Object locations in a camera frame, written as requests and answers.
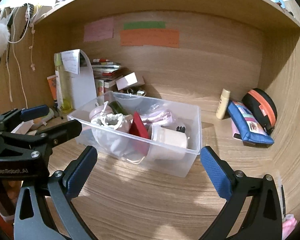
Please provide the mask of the green sticky note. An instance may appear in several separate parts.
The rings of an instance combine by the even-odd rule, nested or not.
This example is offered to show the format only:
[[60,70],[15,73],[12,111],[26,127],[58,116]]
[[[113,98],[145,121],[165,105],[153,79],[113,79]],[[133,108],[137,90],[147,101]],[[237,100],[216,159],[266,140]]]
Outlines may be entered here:
[[132,29],[165,29],[166,22],[164,21],[136,21],[136,22],[126,22],[123,24],[124,30]]

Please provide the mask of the blue pencil pouch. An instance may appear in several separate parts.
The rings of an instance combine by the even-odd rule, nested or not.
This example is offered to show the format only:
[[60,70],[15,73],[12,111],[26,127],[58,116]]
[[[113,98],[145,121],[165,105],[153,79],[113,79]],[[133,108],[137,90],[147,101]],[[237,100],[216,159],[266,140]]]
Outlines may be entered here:
[[250,144],[272,145],[274,140],[267,135],[251,111],[240,102],[229,101],[227,107],[231,118],[232,137]]

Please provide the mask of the stack of books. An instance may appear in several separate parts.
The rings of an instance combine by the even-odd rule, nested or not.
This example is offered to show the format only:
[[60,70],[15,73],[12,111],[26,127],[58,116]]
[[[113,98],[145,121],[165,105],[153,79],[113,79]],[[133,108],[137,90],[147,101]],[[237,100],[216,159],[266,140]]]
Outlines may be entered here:
[[108,59],[93,59],[91,62],[94,79],[104,80],[104,93],[117,91],[116,80],[123,77],[126,68],[121,63]]

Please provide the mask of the small white cardboard box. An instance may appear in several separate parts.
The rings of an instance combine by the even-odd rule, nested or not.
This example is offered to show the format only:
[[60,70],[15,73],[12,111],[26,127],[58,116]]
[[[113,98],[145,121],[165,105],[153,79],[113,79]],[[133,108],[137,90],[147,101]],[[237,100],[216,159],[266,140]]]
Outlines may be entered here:
[[143,76],[140,73],[132,72],[116,80],[118,90],[124,90],[130,87],[142,86],[145,84]]

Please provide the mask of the pink round compact fan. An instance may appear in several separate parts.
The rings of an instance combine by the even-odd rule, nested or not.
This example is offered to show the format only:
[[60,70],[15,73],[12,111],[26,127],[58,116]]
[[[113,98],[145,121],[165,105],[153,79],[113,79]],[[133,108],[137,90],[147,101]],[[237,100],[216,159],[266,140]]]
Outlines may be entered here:
[[112,108],[108,105],[108,101],[106,101],[104,104],[95,107],[90,113],[89,113],[89,119],[92,120],[93,118],[96,118],[98,116],[107,115],[107,114],[113,114]]

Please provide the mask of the orange sticky note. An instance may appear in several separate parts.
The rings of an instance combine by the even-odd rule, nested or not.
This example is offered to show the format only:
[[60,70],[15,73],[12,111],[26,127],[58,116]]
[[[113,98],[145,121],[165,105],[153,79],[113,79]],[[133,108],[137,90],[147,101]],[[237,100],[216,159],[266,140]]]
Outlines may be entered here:
[[179,48],[179,30],[161,28],[122,30],[120,45]]

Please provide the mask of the cream lotion bottle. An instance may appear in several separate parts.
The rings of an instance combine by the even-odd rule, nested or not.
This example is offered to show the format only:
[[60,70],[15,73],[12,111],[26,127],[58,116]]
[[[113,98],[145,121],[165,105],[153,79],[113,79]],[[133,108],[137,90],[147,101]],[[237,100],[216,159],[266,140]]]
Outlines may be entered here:
[[216,117],[218,119],[222,120],[224,118],[229,100],[230,100],[230,91],[227,89],[223,89],[219,99],[217,112],[216,112]]

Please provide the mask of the yellow-green spray bottle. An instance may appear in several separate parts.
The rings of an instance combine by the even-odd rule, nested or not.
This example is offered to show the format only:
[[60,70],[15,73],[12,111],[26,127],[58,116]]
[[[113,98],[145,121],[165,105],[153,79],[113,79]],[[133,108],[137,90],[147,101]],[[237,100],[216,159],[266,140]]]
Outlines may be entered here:
[[55,75],[57,82],[57,103],[59,109],[68,114],[73,110],[71,96],[69,95],[67,74],[63,66],[61,53],[55,53],[54,55]]

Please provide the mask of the dark green cylinder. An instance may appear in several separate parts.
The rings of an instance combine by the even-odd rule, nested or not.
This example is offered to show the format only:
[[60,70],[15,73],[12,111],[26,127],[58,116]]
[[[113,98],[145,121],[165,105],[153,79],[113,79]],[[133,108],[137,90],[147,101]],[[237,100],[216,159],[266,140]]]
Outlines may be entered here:
[[128,115],[127,111],[122,107],[118,101],[112,101],[108,103],[108,106],[112,109],[114,114]]

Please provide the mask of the pink sticky note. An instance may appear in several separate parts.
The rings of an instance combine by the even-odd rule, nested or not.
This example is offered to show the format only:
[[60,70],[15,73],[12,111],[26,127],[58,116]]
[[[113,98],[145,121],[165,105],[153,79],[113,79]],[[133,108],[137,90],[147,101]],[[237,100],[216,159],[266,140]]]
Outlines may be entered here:
[[113,38],[114,18],[104,18],[84,26],[84,42],[102,41]]

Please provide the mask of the white hp box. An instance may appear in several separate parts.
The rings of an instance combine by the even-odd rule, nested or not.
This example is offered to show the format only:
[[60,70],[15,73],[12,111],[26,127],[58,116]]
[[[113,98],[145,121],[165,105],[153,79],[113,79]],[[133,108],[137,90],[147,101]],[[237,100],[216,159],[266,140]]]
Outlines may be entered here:
[[30,130],[33,124],[33,120],[22,122],[15,129],[13,129],[11,133],[25,135]]

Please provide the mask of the wooden shelf board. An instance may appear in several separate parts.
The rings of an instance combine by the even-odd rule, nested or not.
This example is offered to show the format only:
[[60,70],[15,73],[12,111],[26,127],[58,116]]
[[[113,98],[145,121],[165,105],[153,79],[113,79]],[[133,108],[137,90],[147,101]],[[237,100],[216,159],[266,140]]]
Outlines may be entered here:
[[37,25],[95,21],[141,11],[187,11],[236,20],[261,30],[300,29],[300,23],[270,0],[66,0]]

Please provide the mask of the white fluffy pompom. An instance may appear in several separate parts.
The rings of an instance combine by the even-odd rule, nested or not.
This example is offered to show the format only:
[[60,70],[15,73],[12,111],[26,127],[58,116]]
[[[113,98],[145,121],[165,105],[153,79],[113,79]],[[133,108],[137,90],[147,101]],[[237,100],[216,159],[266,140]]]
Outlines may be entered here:
[[2,56],[7,48],[10,39],[10,32],[6,24],[0,23],[0,56]]

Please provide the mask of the black orange round case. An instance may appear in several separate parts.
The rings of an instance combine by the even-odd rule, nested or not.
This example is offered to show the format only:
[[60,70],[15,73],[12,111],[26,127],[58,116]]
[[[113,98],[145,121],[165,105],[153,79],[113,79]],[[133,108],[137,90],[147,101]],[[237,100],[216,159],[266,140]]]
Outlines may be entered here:
[[271,97],[259,88],[253,88],[242,98],[242,103],[268,135],[273,132],[277,122],[277,109]]

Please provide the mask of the red velvet pouch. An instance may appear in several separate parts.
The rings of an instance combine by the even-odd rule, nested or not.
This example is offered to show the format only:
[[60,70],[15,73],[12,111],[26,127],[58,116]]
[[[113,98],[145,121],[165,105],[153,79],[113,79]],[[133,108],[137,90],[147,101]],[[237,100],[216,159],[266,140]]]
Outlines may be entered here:
[[[129,129],[129,134],[143,138],[149,139],[148,131],[144,124],[141,121],[140,115],[138,112],[134,112],[133,114],[133,121],[131,127]],[[138,151],[140,154],[146,156],[149,150],[149,145],[147,142],[140,141],[134,139],[132,141],[132,146],[134,150]]]

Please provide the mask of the clear plastic storage bin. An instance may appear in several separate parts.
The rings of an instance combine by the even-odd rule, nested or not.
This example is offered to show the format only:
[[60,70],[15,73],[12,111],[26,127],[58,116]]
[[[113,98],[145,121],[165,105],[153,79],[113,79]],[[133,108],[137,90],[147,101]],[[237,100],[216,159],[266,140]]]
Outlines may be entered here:
[[77,142],[147,169],[185,177],[202,148],[200,107],[106,92],[68,115]]

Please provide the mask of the white folded paper stand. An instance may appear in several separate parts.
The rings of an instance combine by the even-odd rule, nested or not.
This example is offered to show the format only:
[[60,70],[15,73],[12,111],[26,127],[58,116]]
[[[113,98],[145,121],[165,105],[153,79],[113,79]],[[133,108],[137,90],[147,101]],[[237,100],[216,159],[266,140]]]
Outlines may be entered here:
[[78,109],[97,97],[93,69],[83,50],[61,52],[61,59],[68,74],[68,89],[73,109]]

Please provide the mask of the white drawstring cloth pouch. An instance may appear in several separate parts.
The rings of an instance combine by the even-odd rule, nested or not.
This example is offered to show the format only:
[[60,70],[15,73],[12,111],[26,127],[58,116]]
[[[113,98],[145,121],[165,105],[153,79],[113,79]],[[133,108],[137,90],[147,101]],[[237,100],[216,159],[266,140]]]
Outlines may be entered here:
[[132,125],[132,115],[104,114],[91,119],[92,133],[98,143],[107,153],[116,157],[125,154],[129,139],[120,133],[129,133]]

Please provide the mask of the pink fluffy pen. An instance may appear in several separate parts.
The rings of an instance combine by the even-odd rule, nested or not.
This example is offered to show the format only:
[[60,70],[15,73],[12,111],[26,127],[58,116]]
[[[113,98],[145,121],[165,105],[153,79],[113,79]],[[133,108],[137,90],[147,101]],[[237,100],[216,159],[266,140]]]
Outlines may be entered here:
[[286,214],[286,200],[283,185],[280,186],[281,199],[282,199],[282,240],[293,232],[297,225],[297,220],[293,214]]

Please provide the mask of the fruit picture card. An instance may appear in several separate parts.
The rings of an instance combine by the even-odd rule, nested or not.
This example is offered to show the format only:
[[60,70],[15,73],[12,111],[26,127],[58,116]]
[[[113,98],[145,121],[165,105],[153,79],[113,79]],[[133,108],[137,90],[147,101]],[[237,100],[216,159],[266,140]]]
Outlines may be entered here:
[[104,80],[95,79],[95,86],[97,96],[102,96],[104,94]]

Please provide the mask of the orange booklet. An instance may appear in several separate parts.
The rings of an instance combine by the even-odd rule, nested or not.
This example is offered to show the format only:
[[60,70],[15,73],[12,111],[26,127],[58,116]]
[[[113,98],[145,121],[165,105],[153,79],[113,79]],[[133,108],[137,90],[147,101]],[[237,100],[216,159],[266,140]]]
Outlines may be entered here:
[[54,101],[57,101],[57,81],[56,81],[56,75],[51,75],[47,77],[47,81],[49,84],[49,88],[53,97]]

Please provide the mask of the green orange tube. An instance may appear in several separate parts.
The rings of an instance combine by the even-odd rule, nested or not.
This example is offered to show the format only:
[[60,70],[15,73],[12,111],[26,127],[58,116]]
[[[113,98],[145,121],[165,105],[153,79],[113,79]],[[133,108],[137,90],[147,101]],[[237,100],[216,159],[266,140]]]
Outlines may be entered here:
[[30,130],[37,130],[41,126],[46,126],[47,122],[55,117],[54,111],[50,108],[49,113],[46,116],[42,116],[33,120],[33,125]]

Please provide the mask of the pink striped bag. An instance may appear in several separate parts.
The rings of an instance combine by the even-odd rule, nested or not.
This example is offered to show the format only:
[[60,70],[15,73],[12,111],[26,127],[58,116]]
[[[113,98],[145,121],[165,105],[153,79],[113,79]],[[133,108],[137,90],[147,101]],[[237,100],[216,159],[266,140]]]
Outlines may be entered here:
[[176,120],[174,114],[169,109],[159,109],[140,115],[144,125],[168,126]]

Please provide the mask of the small clear bowl of trinkets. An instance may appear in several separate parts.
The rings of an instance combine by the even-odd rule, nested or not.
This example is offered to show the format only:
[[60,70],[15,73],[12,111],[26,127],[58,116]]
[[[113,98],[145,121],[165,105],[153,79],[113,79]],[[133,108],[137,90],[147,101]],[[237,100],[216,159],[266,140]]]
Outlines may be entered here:
[[141,88],[127,88],[126,90],[121,90],[120,92],[114,93],[114,99],[118,101],[122,106],[138,106],[145,97],[147,92]]

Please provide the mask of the white round tape container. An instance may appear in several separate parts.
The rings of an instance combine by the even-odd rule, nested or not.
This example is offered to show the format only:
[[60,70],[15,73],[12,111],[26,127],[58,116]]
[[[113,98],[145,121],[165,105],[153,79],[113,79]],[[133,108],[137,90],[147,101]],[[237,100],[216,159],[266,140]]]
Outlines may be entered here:
[[155,142],[149,147],[147,159],[155,160],[181,160],[187,149],[187,136],[183,132],[152,125],[149,128],[151,140]]

